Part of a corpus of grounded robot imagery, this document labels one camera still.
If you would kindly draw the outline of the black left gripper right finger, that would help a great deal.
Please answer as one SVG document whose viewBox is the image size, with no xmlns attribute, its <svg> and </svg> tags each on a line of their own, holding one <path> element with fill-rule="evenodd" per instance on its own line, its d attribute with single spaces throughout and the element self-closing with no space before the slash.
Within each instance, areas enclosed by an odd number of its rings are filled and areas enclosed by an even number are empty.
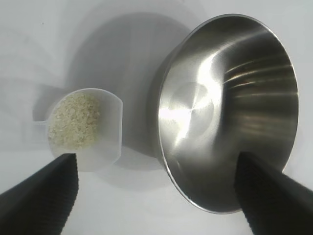
<svg viewBox="0 0 313 235">
<path fill-rule="evenodd" d="M 313 192 L 256 155 L 241 152 L 234 189 L 255 235 L 311 235 Z"/>
</svg>

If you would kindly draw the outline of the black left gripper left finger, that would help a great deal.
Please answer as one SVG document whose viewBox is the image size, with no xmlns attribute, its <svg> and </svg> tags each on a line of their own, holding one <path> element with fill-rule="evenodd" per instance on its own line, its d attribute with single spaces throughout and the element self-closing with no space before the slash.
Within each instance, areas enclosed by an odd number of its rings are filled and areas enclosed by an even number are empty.
<svg viewBox="0 0 313 235">
<path fill-rule="evenodd" d="M 2 235 L 59 235 L 79 189 L 76 155 L 63 154 L 0 195 Z"/>
</svg>

